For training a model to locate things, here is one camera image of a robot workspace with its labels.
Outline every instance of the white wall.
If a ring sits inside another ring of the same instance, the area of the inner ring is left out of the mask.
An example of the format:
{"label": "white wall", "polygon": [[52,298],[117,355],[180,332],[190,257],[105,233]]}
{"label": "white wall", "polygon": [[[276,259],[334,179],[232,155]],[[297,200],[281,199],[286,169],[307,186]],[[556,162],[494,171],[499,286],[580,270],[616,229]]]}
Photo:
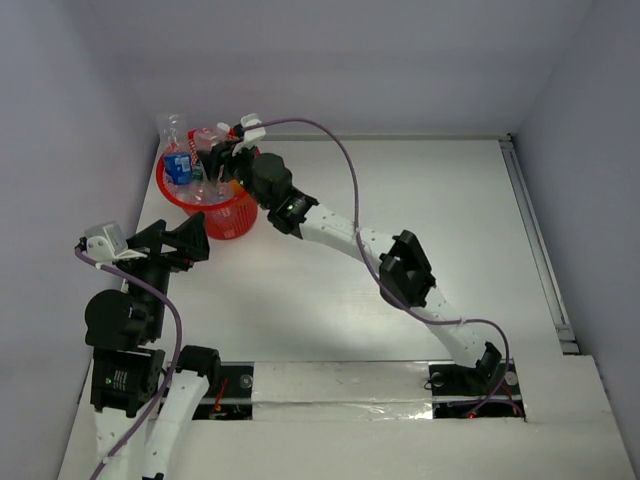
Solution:
{"label": "white wall", "polygon": [[598,0],[519,130],[578,341],[640,474],[640,2]]}
{"label": "white wall", "polygon": [[7,0],[0,15],[0,478],[7,480],[57,476],[89,358],[84,305],[110,284],[77,261],[73,247],[95,223],[133,226],[150,169],[152,125],[101,49],[86,49],[100,29],[84,3]]}
{"label": "white wall", "polygon": [[150,113],[459,134],[520,125],[591,0],[91,2]]}

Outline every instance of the metal frame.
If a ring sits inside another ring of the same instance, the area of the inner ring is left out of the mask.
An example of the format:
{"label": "metal frame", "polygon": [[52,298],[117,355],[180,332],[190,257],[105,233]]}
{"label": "metal frame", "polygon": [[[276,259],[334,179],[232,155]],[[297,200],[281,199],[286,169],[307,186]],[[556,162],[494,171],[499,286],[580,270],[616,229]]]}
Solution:
{"label": "metal frame", "polygon": [[569,317],[564,308],[564,302],[560,295],[560,288],[556,281],[556,277],[551,267],[551,261],[545,247],[542,234],[540,232],[540,226],[533,211],[533,205],[527,186],[520,169],[520,163],[518,162],[518,156],[516,154],[515,147],[511,138],[500,139],[498,141],[502,157],[504,158],[504,164],[507,167],[507,173],[511,180],[511,186],[513,187],[513,193],[520,210],[520,216],[522,217],[522,223],[529,239],[529,246],[531,247],[531,253],[538,270],[538,276],[542,283],[542,289],[547,299],[547,305],[551,312],[551,318],[556,326],[556,332],[558,333],[558,340],[562,345],[562,351],[567,355],[579,355],[580,349],[576,343],[573,329],[569,323]]}

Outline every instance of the red plastic basket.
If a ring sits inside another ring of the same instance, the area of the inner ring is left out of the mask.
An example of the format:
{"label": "red plastic basket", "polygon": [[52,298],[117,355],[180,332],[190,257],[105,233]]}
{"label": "red plastic basket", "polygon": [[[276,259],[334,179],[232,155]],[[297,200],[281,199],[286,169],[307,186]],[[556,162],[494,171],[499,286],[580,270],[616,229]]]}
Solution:
{"label": "red plastic basket", "polygon": [[[189,146],[192,158],[196,159],[193,134],[189,132]],[[217,240],[238,238],[253,227],[258,216],[258,205],[253,198],[237,182],[231,182],[234,197],[216,205],[192,205],[178,200],[167,188],[164,174],[164,154],[160,156],[156,166],[156,181],[160,191],[174,205],[182,208],[187,215],[204,212],[207,235]]]}

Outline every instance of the white table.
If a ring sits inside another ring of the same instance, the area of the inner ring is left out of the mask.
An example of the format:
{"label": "white table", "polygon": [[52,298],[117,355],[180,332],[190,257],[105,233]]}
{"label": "white table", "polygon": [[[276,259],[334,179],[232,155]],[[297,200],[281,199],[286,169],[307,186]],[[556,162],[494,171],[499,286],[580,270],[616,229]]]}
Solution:
{"label": "white table", "polygon": [[[412,230],[449,301],[504,328],[529,423],[295,415],[193,422],[178,478],[633,478],[592,360],[562,355],[498,142],[346,146],[361,185],[362,224]],[[285,159],[302,191],[352,214],[351,179],[333,143],[265,142],[262,149]],[[152,176],[139,227],[159,218],[173,228],[185,215]],[[450,358],[424,326],[380,299],[362,264],[283,236],[264,215],[245,237],[212,241],[210,260],[173,275],[169,296],[185,343],[217,348],[223,361],[276,362],[256,365],[256,382],[270,379],[274,390],[279,375],[290,374],[290,364],[278,362]],[[502,348],[491,329],[478,332]],[[167,314],[156,346],[170,353],[174,338]],[[328,377],[333,364],[325,365]],[[278,375],[261,380],[261,368]],[[320,393],[314,398],[322,401]],[[88,477],[93,432],[85,391],[61,479]]]}

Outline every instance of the wall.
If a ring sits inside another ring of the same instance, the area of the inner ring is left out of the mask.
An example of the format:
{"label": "wall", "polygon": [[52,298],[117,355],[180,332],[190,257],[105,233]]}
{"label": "wall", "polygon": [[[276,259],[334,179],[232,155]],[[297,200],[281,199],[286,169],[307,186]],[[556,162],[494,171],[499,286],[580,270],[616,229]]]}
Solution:
{"label": "wall", "polygon": [[84,305],[111,284],[73,257],[85,228],[131,228],[153,128],[84,2],[0,15],[0,478],[56,478],[87,368]]}
{"label": "wall", "polygon": [[639,18],[636,0],[597,1],[517,135],[571,323],[638,474]]}
{"label": "wall", "polygon": [[151,114],[501,134],[525,118],[591,0],[91,2]]}

